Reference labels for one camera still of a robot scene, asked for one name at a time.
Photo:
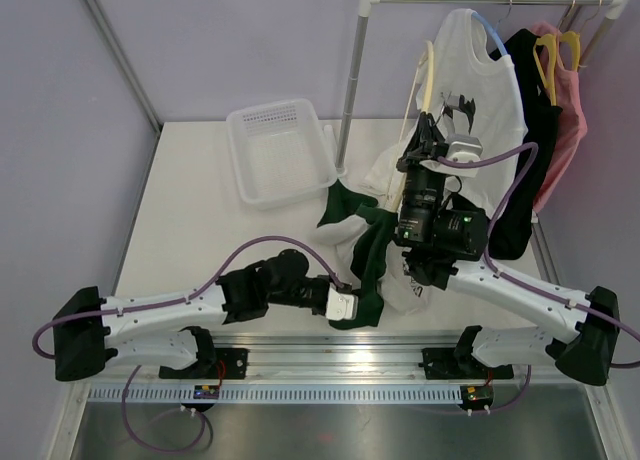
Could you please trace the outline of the cream plastic hanger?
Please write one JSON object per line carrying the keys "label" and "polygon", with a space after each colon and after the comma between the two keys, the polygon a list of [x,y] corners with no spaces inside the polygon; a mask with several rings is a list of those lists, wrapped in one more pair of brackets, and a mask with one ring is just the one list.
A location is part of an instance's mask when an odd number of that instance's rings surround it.
{"label": "cream plastic hanger", "polygon": [[[400,136],[396,145],[396,152],[399,152],[401,141],[404,138],[404,130],[405,125],[408,119],[409,108],[411,106],[411,99],[413,98],[413,92],[415,86],[418,83],[418,80],[421,78],[421,73],[424,73],[424,77],[422,78],[423,82],[421,85],[424,87],[422,103],[419,109],[420,113],[427,112],[430,108],[430,102],[433,92],[433,81],[434,81],[434,70],[435,70],[435,53],[434,53],[434,45],[431,40],[425,41],[426,47],[421,55],[418,65],[416,67],[416,72],[414,75],[414,80],[411,87],[411,92],[409,95],[409,100],[405,109],[405,114],[403,117],[403,123],[401,126]],[[393,186],[393,178],[389,179],[388,182],[388,192],[387,192],[387,202],[385,204],[385,209],[392,213],[397,213],[399,211],[399,207],[402,201],[402,192],[406,182],[406,174],[400,173],[400,177],[398,180],[398,184],[396,185],[396,189],[394,193],[391,193],[391,187]]]}

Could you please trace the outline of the green and white t shirt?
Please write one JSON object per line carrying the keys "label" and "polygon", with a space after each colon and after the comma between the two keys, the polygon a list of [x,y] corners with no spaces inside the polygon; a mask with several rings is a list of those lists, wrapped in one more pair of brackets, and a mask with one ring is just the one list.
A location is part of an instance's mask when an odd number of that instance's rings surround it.
{"label": "green and white t shirt", "polygon": [[328,189],[326,206],[311,237],[335,249],[340,265],[354,278],[358,296],[352,320],[332,321],[338,330],[376,327],[385,308],[401,315],[428,307],[432,289],[407,275],[403,250],[393,242],[397,215],[378,206],[372,196],[337,181]]}

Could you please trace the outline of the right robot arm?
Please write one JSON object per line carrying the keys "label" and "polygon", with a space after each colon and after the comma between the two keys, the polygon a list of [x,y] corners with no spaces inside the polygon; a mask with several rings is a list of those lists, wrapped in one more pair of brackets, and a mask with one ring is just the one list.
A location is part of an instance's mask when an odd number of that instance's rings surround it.
{"label": "right robot arm", "polygon": [[591,292],[564,288],[493,262],[485,212],[449,207],[446,174],[427,165],[445,163],[448,150],[434,117],[421,113],[396,164],[405,185],[394,242],[405,250],[408,274],[421,285],[479,298],[531,324],[466,328],[453,354],[456,369],[476,376],[507,365],[552,365],[575,381],[605,385],[620,332],[616,294],[602,286]]}

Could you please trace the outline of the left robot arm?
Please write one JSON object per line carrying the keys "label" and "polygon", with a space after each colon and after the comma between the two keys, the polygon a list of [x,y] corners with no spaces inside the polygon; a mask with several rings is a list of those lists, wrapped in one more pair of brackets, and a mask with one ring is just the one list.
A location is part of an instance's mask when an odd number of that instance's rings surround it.
{"label": "left robot arm", "polygon": [[270,305],[329,314],[335,286],[308,269],[306,256],[288,249],[192,292],[121,298],[82,288],[54,318],[55,378],[85,380],[122,364],[206,377],[216,365],[210,330],[262,318]]}

